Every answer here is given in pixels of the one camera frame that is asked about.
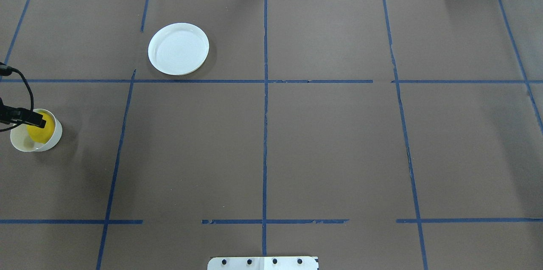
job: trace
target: black plug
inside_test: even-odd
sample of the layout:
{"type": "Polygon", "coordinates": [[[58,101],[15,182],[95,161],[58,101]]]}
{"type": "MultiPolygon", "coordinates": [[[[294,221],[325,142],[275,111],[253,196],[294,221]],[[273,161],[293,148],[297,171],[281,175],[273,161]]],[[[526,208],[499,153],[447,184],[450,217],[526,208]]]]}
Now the black plug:
{"type": "Polygon", "coordinates": [[[9,76],[11,73],[13,73],[12,68],[0,62],[0,76],[9,76]]]}

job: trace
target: round plate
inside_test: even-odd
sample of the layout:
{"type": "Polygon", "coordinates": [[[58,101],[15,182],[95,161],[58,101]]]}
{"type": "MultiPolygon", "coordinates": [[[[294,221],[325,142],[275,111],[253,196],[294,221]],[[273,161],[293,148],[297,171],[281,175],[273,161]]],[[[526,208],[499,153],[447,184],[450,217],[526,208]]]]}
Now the round plate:
{"type": "Polygon", "coordinates": [[[151,64],[168,75],[186,75],[200,67],[209,53],[209,40],[202,29],[177,22],[158,30],[147,54],[151,64]]]}

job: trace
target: white bracket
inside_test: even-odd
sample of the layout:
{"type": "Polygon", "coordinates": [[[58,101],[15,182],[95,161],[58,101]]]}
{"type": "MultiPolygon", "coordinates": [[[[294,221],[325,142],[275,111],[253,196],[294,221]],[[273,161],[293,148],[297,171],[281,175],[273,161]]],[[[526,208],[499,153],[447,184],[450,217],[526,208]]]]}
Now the white bracket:
{"type": "Polygon", "coordinates": [[[319,270],[319,259],[312,256],[212,258],[207,270],[319,270]]]}

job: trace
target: gray table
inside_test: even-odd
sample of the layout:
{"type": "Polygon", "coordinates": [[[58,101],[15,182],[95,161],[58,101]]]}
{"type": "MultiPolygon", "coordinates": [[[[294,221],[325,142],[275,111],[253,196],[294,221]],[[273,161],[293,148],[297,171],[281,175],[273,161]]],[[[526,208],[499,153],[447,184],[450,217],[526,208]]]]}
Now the gray table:
{"type": "MultiPolygon", "coordinates": [[[[0,18],[0,57],[64,128],[48,152],[0,137],[2,269],[543,267],[543,0],[0,0],[0,18]],[[146,55],[176,22],[210,40],[183,77],[146,55]]],[[[28,103],[13,76],[0,95],[28,103]]]]}

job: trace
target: lemon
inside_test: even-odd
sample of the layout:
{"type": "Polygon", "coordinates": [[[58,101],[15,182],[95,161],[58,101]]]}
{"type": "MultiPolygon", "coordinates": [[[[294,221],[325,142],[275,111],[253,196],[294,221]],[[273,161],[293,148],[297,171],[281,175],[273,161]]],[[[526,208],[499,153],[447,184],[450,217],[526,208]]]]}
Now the lemon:
{"type": "Polygon", "coordinates": [[[28,135],[34,142],[45,144],[53,136],[55,131],[55,121],[49,114],[39,113],[43,116],[43,120],[46,122],[43,129],[36,126],[27,125],[28,135]]]}

